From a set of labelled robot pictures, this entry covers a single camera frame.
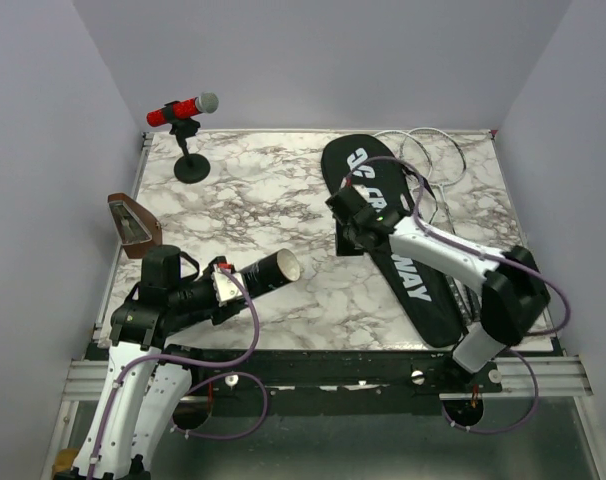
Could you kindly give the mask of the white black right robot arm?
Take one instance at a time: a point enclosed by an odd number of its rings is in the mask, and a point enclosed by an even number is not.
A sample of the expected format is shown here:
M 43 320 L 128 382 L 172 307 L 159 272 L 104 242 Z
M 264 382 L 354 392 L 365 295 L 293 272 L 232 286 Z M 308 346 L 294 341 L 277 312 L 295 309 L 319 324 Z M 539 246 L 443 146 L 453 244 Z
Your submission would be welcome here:
M 489 361 L 520 344 L 550 302 L 533 257 L 523 247 L 508 252 L 478 247 L 392 208 L 334 207 L 332 214 L 356 246 L 409 257 L 481 297 L 481 325 L 454 347 L 452 361 L 442 370 L 445 384 L 454 391 L 468 390 Z

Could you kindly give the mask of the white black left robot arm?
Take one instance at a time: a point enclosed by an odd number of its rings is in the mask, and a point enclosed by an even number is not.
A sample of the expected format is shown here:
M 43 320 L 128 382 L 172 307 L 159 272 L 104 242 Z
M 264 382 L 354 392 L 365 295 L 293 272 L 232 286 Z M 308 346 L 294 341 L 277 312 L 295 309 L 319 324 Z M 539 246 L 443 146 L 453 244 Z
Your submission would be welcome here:
M 141 276 L 111 320 L 107 373 L 85 443 L 64 473 L 66 479 L 147 479 L 149 463 L 163 429 L 183 395 L 197 393 L 203 369 L 220 372 L 245 362 L 255 350 L 254 336 L 240 356 L 223 362 L 172 352 L 165 346 L 181 320 L 223 322 L 253 303 L 256 265 L 241 270 L 224 257 L 204 273 L 183 276 L 181 263 L 193 258 L 180 248 L 151 248 Z

